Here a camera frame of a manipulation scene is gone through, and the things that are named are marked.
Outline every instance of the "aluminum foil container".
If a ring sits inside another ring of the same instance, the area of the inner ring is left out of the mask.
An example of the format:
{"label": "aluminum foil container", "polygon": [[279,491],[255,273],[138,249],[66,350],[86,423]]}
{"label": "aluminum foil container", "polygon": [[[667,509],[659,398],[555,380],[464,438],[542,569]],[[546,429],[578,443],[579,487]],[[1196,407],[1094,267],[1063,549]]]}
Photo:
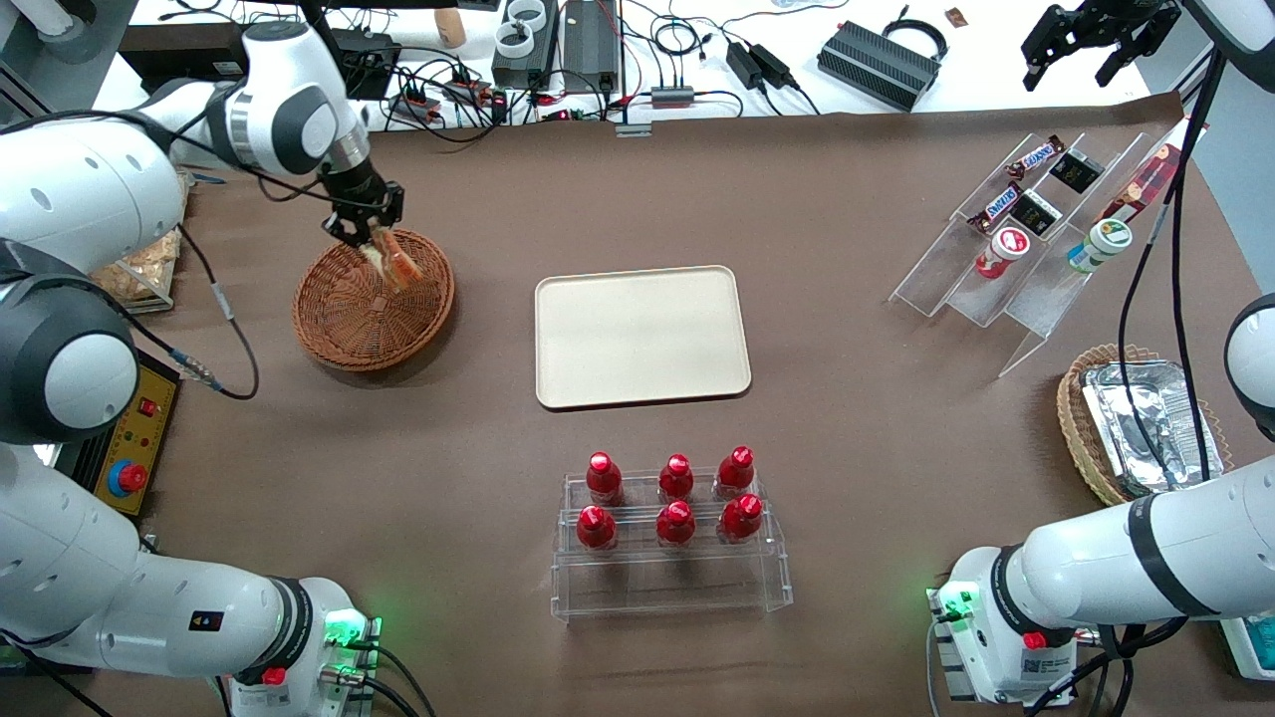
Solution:
{"label": "aluminum foil container", "polygon": [[[1081,392],[1116,482],[1132,498],[1198,485],[1200,450],[1182,366],[1170,361],[1130,361],[1127,366],[1133,406],[1142,417],[1150,445],[1130,408],[1119,362],[1094,366],[1080,375]],[[1220,476],[1218,444],[1204,413],[1197,415],[1204,426],[1209,475]]]}

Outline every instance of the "brown paper mat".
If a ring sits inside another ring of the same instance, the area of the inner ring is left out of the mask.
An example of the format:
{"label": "brown paper mat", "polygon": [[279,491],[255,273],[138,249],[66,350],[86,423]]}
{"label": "brown paper mat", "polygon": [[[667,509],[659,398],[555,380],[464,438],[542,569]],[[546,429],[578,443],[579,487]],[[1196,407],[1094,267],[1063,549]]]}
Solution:
{"label": "brown paper mat", "polygon": [[[1071,464],[1053,393],[1080,351],[1114,338],[1136,256],[1104,267],[1054,338],[1001,380],[1021,338],[1014,327],[927,320],[885,300],[1028,131],[1090,130],[1122,147],[1179,116],[1174,98],[1158,97],[1114,108],[671,122],[650,139],[561,122],[499,130],[455,153],[425,134],[379,135],[377,167],[407,189],[404,227],[448,253],[458,305],[440,347],[377,379],[319,367],[292,336],[292,292],[326,246],[317,225],[328,209],[270,204],[249,181],[204,188],[190,228],[258,350],[263,388],[250,404],[185,392],[156,482],[161,546],[338,580],[385,617],[385,644],[442,717],[928,714],[923,589],[935,575],[970,547],[1014,543],[1100,506]],[[1149,226],[1135,222],[1140,240]],[[1270,449],[1220,357],[1235,311],[1257,293],[1197,172],[1184,244],[1200,395],[1242,466]],[[747,394],[541,408],[539,279],[717,263],[738,279]],[[1165,244],[1130,339],[1172,356],[1168,264]],[[182,306],[148,323],[244,385],[244,358],[203,281],[187,265]],[[740,443],[756,449],[788,536],[792,607],[570,628],[550,615],[562,473],[595,449],[639,469],[674,450],[711,463]],[[1131,716],[1271,712],[1275,690],[1227,675],[1209,628],[1137,663]],[[951,704],[938,691],[949,717],[1021,713]],[[130,717],[218,714],[198,681],[99,675],[91,693]],[[43,683],[0,681],[0,713],[17,714],[6,704],[27,706],[24,717],[79,713]]]}

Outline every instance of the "clear acrylic stand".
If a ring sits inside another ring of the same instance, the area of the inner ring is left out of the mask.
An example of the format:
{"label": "clear acrylic stand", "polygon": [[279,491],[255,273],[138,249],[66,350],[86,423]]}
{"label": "clear acrylic stand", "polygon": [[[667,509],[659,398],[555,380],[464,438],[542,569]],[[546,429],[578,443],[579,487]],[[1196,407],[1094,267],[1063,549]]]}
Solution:
{"label": "clear acrylic stand", "polygon": [[788,552],[765,487],[750,491],[765,504],[761,529],[740,545],[723,545],[717,522],[725,501],[713,496],[715,467],[694,468],[695,537],[681,547],[663,547],[655,537],[659,472],[626,475],[625,504],[608,508],[616,519],[618,546],[588,550],[575,536],[580,509],[590,504],[584,475],[564,481],[562,510],[555,540],[553,616],[570,620],[597,615],[643,615],[719,609],[766,612],[792,605]]}
{"label": "clear acrylic stand", "polygon": [[[1028,255],[1019,259],[996,279],[987,279],[974,270],[974,259],[988,244],[988,237],[966,222],[982,212],[1009,185],[1003,167],[1044,144],[1046,139],[1029,134],[952,212],[947,227],[929,246],[917,265],[890,295],[901,299],[926,316],[951,306],[979,328],[992,325],[1007,315],[1026,329],[1026,336],[998,376],[1003,376],[1044,344],[1089,281],[1067,263],[1067,251],[1089,233],[1090,226],[1105,209],[1111,198],[1128,184],[1133,172],[1150,152],[1159,147],[1148,134],[1139,134],[1122,151],[1104,151],[1081,134],[1068,147],[1102,163],[1105,171],[1084,193],[1076,193],[1048,168],[1039,167],[1019,181],[1053,205],[1062,218],[1042,236],[1023,227],[1009,212],[993,225],[992,231],[1017,227],[1031,239]],[[1053,166],[1057,159],[1047,165]]]}

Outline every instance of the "red emergency stop button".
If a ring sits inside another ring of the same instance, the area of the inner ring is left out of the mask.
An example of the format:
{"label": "red emergency stop button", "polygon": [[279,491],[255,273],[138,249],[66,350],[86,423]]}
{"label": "red emergency stop button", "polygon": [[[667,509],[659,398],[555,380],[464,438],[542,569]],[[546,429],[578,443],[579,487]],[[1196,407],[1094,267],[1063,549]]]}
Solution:
{"label": "red emergency stop button", "polygon": [[147,468],[136,463],[129,463],[120,469],[120,490],[124,492],[138,492],[147,485]]}

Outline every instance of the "wicker basket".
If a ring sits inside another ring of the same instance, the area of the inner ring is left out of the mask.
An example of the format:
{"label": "wicker basket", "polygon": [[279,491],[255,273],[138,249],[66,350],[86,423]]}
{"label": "wicker basket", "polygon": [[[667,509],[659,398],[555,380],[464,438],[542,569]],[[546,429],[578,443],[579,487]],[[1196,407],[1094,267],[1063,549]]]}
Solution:
{"label": "wicker basket", "polygon": [[[1159,358],[1158,353],[1133,344],[1128,344],[1125,348],[1125,355],[1127,361]],[[1076,463],[1076,469],[1080,471],[1080,476],[1085,478],[1089,489],[1107,505],[1127,503],[1132,496],[1126,495],[1119,489],[1116,476],[1112,475],[1111,468],[1107,466],[1107,452],[1103,449],[1102,438],[1098,435],[1098,429],[1094,427],[1094,422],[1089,416],[1089,406],[1085,403],[1085,397],[1080,392],[1080,374],[1093,366],[1118,360],[1119,351],[1114,343],[1095,346],[1076,357],[1071,364],[1071,369],[1058,381],[1058,424],[1062,426],[1062,435],[1067,440],[1067,450],[1071,453],[1071,459]],[[1209,422],[1209,429],[1213,430],[1214,441],[1218,444],[1218,454],[1221,455],[1225,471],[1233,471],[1235,466],[1230,461],[1230,448],[1227,445],[1227,439],[1221,435],[1218,417],[1214,416],[1209,404],[1204,401],[1200,402],[1200,411],[1204,412],[1205,420]]]}
{"label": "wicker basket", "polygon": [[394,230],[394,237],[425,273],[399,293],[344,244],[330,246],[306,270],[292,324],[320,362],[344,371],[388,369],[430,343],[446,322],[456,293],[448,258],[418,233]]}

